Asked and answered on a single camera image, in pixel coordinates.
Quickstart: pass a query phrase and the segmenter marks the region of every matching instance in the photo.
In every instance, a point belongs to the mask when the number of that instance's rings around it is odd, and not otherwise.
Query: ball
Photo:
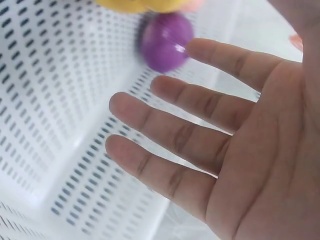
[[[188,0],[179,10],[182,12],[195,12],[201,8],[205,1],[206,0]]]
[[[167,73],[187,61],[186,46],[193,37],[193,27],[182,14],[159,14],[143,33],[142,56],[151,69],[161,74]]]

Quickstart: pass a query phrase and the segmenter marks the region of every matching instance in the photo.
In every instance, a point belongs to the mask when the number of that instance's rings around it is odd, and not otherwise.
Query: basket
[[[227,42],[238,0],[188,14],[197,37]],[[92,0],[0,0],[0,240],[151,240],[169,201],[105,152],[110,134],[181,162],[108,109],[119,91],[193,122],[153,96],[158,74],[139,55],[146,14]],[[194,60],[170,73],[213,88]]]

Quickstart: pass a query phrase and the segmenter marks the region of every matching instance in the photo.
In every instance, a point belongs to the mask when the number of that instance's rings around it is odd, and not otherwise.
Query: yellow toy
[[[158,13],[171,13],[179,10],[189,0],[96,0],[108,9],[120,13],[143,13],[152,10]]]

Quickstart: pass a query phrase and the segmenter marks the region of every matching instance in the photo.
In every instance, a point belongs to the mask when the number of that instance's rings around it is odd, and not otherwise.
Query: white plastic basket
[[[207,0],[188,15],[196,36],[227,42],[238,4]],[[157,73],[139,39],[151,15],[92,0],[0,0],[0,240],[152,239],[168,200],[104,148],[121,134],[180,161],[110,114],[118,91],[199,121],[150,93]],[[190,60],[171,76],[212,88],[217,73]]]

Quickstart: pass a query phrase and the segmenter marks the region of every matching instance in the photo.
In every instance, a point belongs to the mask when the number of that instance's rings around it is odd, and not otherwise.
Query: palm
[[[283,10],[294,1],[299,0],[274,4]],[[307,1],[309,7],[318,6]],[[120,166],[206,222],[222,239],[300,240],[320,234],[320,54],[315,51],[319,35],[313,33],[318,25],[308,27],[283,13],[303,34],[303,65],[204,39],[188,47],[195,59],[260,91],[258,103],[165,76],[151,85],[155,95],[232,136],[125,93],[110,101],[111,111],[126,124],[218,176],[167,161],[123,137],[111,136],[106,142]]]

